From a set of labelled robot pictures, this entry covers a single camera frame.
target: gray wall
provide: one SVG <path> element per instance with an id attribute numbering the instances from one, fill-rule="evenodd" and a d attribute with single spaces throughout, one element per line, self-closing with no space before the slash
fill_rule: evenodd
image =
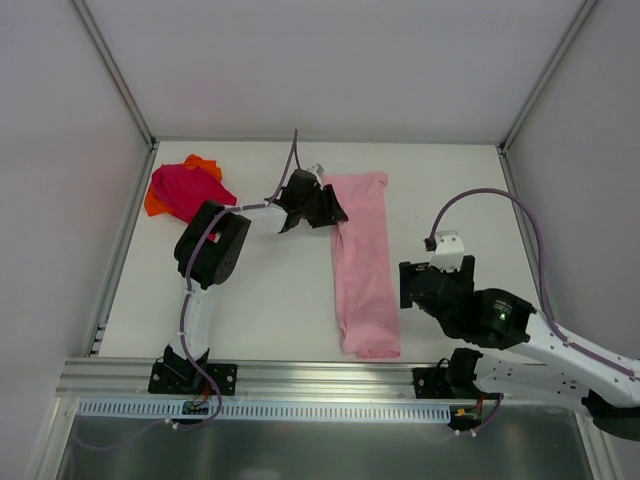
<path id="1" fill-rule="evenodd" d="M 561 322 L 640 357 L 640 2 L 603 0 L 509 155 Z M 615 441 L 628 479 L 640 444 Z"/>
<path id="2" fill-rule="evenodd" d="M 65 0 L 0 2 L 0 477 L 85 334 L 143 144 Z"/>
<path id="3" fill-rule="evenodd" d="M 489 142 L 581 0 L 88 0 L 158 136 Z"/>

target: metal sheet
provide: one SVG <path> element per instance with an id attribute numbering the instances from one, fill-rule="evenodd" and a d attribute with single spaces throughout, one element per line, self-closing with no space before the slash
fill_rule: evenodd
<path id="1" fill-rule="evenodd" d="M 87 442 L 112 444 L 129 438 L 145 423 L 145 420 L 83 418 L 78 432 Z M 453 438 L 442 425 L 220 421 L 211 428 L 191 432 L 160 427 L 110 453 L 74 447 L 70 456 L 67 449 L 57 478 L 578 480 L 593 477 L 572 414 L 545 407 L 507 406 L 491 427 L 476 438 Z"/>
<path id="2" fill-rule="evenodd" d="M 496 143 L 581 0 L 87 3 L 156 135 Z"/>

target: vented strip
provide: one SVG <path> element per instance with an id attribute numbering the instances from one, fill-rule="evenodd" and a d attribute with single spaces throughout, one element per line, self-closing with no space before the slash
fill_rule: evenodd
<path id="1" fill-rule="evenodd" d="M 78 415 L 122 418 L 201 419 L 215 411 L 208 401 L 190 408 L 191 402 L 165 399 L 90 398 L 80 401 Z M 353 404 L 307 402 L 249 402 L 228 400 L 221 420 L 294 420 L 319 422 L 449 423 L 447 405 Z"/>

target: magenta cloth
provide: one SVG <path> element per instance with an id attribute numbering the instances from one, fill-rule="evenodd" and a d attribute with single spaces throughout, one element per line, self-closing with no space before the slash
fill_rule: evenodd
<path id="1" fill-rule="evenodd" d="M 391 283 L 383 172 L 327 175 L 349 221 L 333 227 L 331 257 L 342 351 L 359 358 L 400 355 L 398 303 Z"/>
<path id="2" fill-rule="evenodd" d="M 174 217 L 189 223 L 205 200 L 235 205 L 238 199 L 204 168 L 162 165 L 153 172 L 151 185 L 156 196 Z"/>

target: red cloth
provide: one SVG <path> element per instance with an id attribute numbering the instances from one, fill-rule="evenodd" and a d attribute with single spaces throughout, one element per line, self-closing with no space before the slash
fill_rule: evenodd
<path id="1" fill-rule="evenodd" d="M 220 182 L 222 181 L 222 170 L 218 168 L 218 164 L 215 160 L 205 160 L 204 158 L 192 153 L 184 162 L 181 163 L 181 165 L 186 166 L 190 170 L 196 167 L 202 167 L 213 175 L 216 180 Z M 171 209 L 160 201 L 156 192 L 153 191 L 152 185 L 149 185 L 147 196 L 144 198 L 144 209 L 150 217 L 160 215 L 161 213 L 171 214 Z"/>
<path id="2" fill-rule="evenodd" d="M 171 215 L 189 223 L 205 200 L 235 205 L 234 197 L 209 172 L 201 167 L 162 165 L 153 172 L 153 193 L 170 209 Z"/>

